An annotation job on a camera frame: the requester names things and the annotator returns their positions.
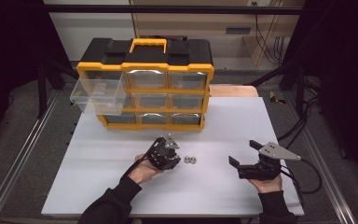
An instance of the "person's arm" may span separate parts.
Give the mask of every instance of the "person's arm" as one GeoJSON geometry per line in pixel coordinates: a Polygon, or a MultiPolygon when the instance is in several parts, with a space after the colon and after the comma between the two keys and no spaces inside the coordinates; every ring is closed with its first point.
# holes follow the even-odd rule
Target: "person's arm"
{"type": "Polygon", "coordinates": [[[131,201],[141,191],[140,184],[161,173],[149,161],[142,161],[114,189],[92,203],[80,217],[78,224],[125,223],[131,212],[131,201]]]}
{"type": "Polygon", "coordinates": [[[282,177],[273,180],[249,180],[258,191],[263,213],[260,213],[260,224],[296,223],[296,217],[287,209],[283,198],[282,177]]]}

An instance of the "metal bracket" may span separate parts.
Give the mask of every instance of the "metal bracket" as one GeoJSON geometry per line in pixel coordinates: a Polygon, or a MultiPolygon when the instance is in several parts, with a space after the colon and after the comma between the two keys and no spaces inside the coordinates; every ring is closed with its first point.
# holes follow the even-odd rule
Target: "metal bracket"
{"type": "Polygon", "coordinates": [[[284,147],[280,147],[279,145],[269,142],[265,144],[258,150],[258,153],[261,155],[267,156],[272,159],[277,160],[289,160],[289,161],[300,161],[301,157],[297,156],[295,153],[287,150],[284,147]]]}
{"type": "Polygon", "coordinates": [[[166,148],[172,148],[172,149],[178,149],[179,148],[179,146],[176,144],[175,140],[173,140],[171,138],[170,133],[168,133],[168,135],[166,135],[163,138],[165,139],[165,147],[166,148]]]}

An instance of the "small metal part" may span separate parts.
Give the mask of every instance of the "small metal part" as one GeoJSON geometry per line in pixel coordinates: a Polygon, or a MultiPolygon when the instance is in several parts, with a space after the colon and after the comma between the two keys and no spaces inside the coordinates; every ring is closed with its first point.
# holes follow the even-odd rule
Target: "small metal part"
{"type": "Polygon", "coordinates": [[[165,139],[165,147],[166,148],[173,148],[173,149],[179,148],[179,146],[176,144],[176,142],[171,138],[170,133],[168,133],[168,135],[165,136],[164,139],[165,139]]]}
{"type": "Polygon", "coordinates": [[[189,163],[190,162],[190,158],[188,156],[185,157],[185,163],[189,163]]]}
{"type": "Polygon", "coordinates": [[[300,161],[301,157],[297,156],[295,153],[287,150],[284,147],[280,147],[279,145],[269,142],[265,144],[260,150],[259,153],[280,160],[289,160],[289,161],[300,161]]]}
{"type": "Polygon", "coordinates": [[[197,162],[197,159],[195,157],[190,158],[190,163],[194,164],[197,162]]]}

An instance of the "white wall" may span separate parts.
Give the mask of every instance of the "white wall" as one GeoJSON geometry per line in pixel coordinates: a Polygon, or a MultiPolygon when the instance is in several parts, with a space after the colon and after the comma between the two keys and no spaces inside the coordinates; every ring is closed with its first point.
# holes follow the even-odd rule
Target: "white wall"
{"type": "MultiPolygon", "coordinates": [[[[128,0],[44,0],[45,4],[129,5],[128,0]]],[[[94,37],[135,38],[132,16],[112,13],[50,13],[70,61],[79,61],[94,37]]]]}

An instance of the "robotic hand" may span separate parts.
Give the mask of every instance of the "robotic hand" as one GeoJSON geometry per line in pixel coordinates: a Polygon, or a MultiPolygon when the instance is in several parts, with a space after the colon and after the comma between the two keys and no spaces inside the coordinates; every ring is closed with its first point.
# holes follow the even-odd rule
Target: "robotic hand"
{"type": "Polygon", "coordinates": [[[259,152],[259,161],[255,165],[240,165],[237,160],[228,156],[229,164],[238,170],[240,179],[271,180],[281,173],[280,160],[301,160],[293,152],[272,142],[262,146],[251,140],[249,146],[259,152]]]}
{"type": "Polygon", "coordinates": [[[130,166],[120,180],[129,175],[132,170],[144,160],[149,160],[153,166],[161,171],[173,169],[181,160],[175,152],[178,148],[179,146],[172,139],[170,134],[165,137],[158,137],[143,157],[130,166]]]}

